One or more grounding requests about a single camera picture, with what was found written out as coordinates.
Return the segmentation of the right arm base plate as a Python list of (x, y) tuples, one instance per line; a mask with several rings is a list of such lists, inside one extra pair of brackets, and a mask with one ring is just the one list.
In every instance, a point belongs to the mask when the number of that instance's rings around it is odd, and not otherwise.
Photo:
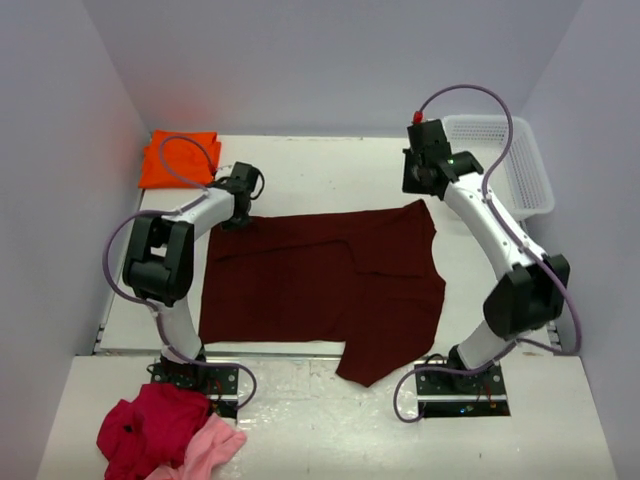
[(415, 386), (422, 419), (511, 415), (500, 365), (476, 376), (421, 372)]

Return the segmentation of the dark red t-shirt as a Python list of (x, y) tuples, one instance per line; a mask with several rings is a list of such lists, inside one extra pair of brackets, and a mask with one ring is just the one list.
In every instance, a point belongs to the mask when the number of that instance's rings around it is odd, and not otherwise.
[(337, 374), (371, 386), (434, 344), (445, 281), (426, 204), (256, 217), (210, 235), (199, 334), (217, 342), (340, 342)]

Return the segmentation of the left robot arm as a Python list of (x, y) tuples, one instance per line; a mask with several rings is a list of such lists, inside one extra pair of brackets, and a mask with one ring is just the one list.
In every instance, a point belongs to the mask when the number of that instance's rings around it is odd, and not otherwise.
[(148, 308), (163, 344), (162, 358), (206, 365), (188, 303), (196, 241), (216, 227), (249, 225), (251, 204), (264, 186), (258, 168), (237, 162), (228, 176), (207, 185), (190, 203), (174, 211), (142, 211), (134, 218), (122, 271), (132, 293), (120, 296)]

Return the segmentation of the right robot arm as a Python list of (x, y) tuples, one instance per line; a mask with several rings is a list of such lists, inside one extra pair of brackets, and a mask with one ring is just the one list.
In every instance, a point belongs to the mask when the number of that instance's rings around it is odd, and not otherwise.
[(456, 213), (496, 277), (481, 323), (451, 349), (447, 363), (451, 373), (477, 374), (560, 316), (568, 304), (570, 266), (524, 233), (489, 187), (475, 156), (453, 152), (441, 121), (415, 120), (407, 133), (403, 191), (436, 197)]

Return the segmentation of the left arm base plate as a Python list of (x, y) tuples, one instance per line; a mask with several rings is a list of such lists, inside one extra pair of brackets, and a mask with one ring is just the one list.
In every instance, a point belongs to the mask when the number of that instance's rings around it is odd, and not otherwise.
[(174, 364), (159, 359), (146, 368), (152, 383), (169, 383), (178, 388), (196, 391), (211, 400), (210, 411), (219, 417), (238, 418), (239, 370), (232, 367), (203, 368), (192, 364)]

